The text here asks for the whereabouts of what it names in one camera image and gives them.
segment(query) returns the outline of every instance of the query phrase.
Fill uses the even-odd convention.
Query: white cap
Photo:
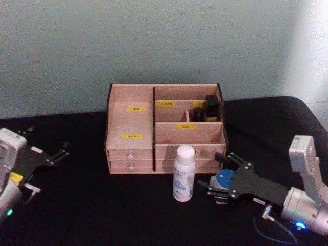
[[[190,145],[180,145],[176,151],[176,160],[181,165],[189,165],[194,162],[195,150]]]

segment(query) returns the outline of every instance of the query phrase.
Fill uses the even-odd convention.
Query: gray wall
[[[0,118],[104,110],[110,82],[327,106],[325,0],[2,0]]]

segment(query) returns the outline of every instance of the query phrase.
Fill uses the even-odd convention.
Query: wooden organizer box
[[[217,122],[190,122],[206,95],[219,100]],[[173,173],[181,144],[195,149],[196,173],[216,173],[216,152],[226,154],[219,84],[110,84],[106,156],[110,174]]]

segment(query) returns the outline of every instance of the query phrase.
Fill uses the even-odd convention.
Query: black tablecloth
[[[321,174],[328,183],[328,134],[309,108],[292,97],[227,101],[229,151],[249,160],[255,172],[287,187],[303,189],[292,172],[288,148],[296,134],[314,136]],[[29,144],[54,154],[64,141],[71,155],[51,171],[35,175],[41,188],[18,204],[0,226],[0,245],[278,245],[260,237],[252,219],[263,207],[250,201],[218,206],[195,184],[194,196],[179,203],[172,175],[109,175],[104,155],[105,112],[0,120],[0,127],[35,125]],[[209,181],[210,175],[196,175]],[[326,245],[311,231],[296,231],[299,245]],[[259,227],[289,240],[270,222]]]

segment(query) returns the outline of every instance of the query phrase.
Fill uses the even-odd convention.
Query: yellow sticker
[[[175,107],[176,102],[175,101],[157,101],[156,107]]]
[[[127,111],[147,111],[146,107],[127,107]]]
[[[122,135],[122,139],[143,139],[143,135],[135,135],[135,134],[129,134],[129,135]]]
[[[178,130],[196,130],[196,125],[190,125],[190,124],[183,124],[183,125],[175,125],[175,128]]]
[[[195,101],[193,102],[194,108],[204,108],[205,106],[205,101]]]
[[[13,172],[10,173],[9,180],[15,183],[16,185],[19,185],[22,179],[23,176],[19,175],[18,173],[13,173]]]

